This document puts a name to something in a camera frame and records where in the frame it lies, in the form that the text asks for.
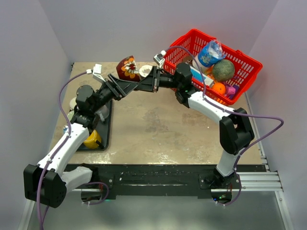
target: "wall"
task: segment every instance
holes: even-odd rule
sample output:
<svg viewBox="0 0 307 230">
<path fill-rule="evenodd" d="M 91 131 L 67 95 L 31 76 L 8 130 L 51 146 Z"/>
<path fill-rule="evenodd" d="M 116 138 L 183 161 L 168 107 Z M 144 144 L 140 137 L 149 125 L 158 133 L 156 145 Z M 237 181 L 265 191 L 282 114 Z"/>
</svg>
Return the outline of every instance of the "wall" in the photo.
<svg viewBox="0 0 307 230">
<path fill-rule="evenodd" d="M 48 151 L 70 66 L 37 0 L 0 2 L 0 229 L 15 230 L 23 170 Z"/>
<path fill-rule="evenodd" d="M 254 112 L 285 120 L 263 147 L 270 169 L 280 174 L 296 230 L 307 225 L 306 7 L 305 0 L 279 0 L 250 52 L 263 70 L 248 91 Z M 275 125 L 257 121 L 260 134 Z"/>
<path fill-rule="evenodd" d="M 151 61 L 192 28 L 248 53 L 277 0 L 40 0 L 69 59 Z"/>
</svg>

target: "wooden table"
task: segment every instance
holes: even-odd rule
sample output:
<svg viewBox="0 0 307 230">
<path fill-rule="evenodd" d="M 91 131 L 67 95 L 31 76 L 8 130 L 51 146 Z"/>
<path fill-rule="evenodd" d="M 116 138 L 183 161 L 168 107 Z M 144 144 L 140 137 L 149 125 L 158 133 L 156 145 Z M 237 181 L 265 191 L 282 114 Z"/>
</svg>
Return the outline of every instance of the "wooden table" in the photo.
<svg viewBox="0 0 307 230">
<path fill-rule="evenodd" d="M 71 77 L 91 69 L 94 62 L 76 62 Z M 103 76 L 117 76 L 117 62 L 99 63 Z M 138 67 L 152 62 L 138 62 Z M 68 113 L 69 102 L 84 84 L 94 89 L 100 83 L 91 75 L 72 81 L 66 90 L 63 108 Z M 248 110 L 245 97 L 233 105 Z M 65 119 L 60 114 L 51 147 L 62 136 Z M 105 151 L 76 152 L 70 163 L 91 164 L 218 164 L 222 154 L 219 127 L 203 114 L 180 105 L 171 89 L 158 93 L 132 92 L 113 103 L 109 147 Z M 258 146 L 246 152 L 241 164 L 261 164 Z"/>
</svg>

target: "cantaloupe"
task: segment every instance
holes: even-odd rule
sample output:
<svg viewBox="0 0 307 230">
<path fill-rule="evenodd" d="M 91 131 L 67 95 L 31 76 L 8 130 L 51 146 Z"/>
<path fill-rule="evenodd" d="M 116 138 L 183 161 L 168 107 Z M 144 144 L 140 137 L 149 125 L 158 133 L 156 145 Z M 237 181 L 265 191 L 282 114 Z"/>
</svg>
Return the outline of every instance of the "cantaloupe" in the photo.
<svg viewBox="0 0 307 230">
<path fill-rule="evenodd" d="M 227 81 L 231 79 L 234 74 L 235 66 L 231 61 L 227 59 L 216 62 L 212 69 L 212 75 L 218 82 Z"/>
</svg>

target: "orange fruit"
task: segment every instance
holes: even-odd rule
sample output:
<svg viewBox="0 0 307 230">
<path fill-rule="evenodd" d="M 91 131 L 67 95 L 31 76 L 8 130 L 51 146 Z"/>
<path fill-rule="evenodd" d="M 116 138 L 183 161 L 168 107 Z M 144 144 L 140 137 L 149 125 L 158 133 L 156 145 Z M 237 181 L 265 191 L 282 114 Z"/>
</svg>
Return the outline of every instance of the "orange fruit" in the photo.
<svg viewBox="0 0 307 230">
<path fill-rule="evenodd" d="M 212 86 L 212 89 L 217 91 L 219 94 L 224 95 L 226 93 L 226 87 L 223 83 L 216 83 Z"/>
</svg>

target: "red plastic basket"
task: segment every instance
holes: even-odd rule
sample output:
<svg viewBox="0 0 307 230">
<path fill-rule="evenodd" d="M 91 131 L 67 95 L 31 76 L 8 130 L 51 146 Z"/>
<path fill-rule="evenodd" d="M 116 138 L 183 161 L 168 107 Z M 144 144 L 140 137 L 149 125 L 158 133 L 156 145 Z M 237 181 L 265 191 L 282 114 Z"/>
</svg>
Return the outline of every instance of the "red plastic basket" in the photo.
<svg viewBox="0 0 307 230">
<path fill-rule="evenodd" d="M 186 35 L 183 35 L 177 39 L 171 46 L 183 46 L 188 49 L 193 56 L 196 56 L 200 50 L 211 40 L 216 39 L 203 32 L 192 29 Z M 223 95 L 220 95 L 215 90 L 206 86 L 206 95 L 216 100 L 217 102 L 229 105 L 234 104 L 239 97 L 249 89 L 254 83 L 258 72 L 262 69 L 262 64 L 251 57 L 243 54 L 240 50 L 234 51 L 233 49 L 222 44 L 223 54 L 226 54 L 226 58 L 233 62 L 236 71 L 232 79 L 227 83 L 230 85 L 238 85 L 240 89 L 231 100 Z M 182 59 L 187 57 L 188 53 L 180 48 L 170 49 L 165 56 L 164 69 L 168 72 L 174 73 L 176 65 L 182 62 Z M 203 83 L 193 78 L 193 84 L 199 89 L 203 90 Z"/>
</svg>

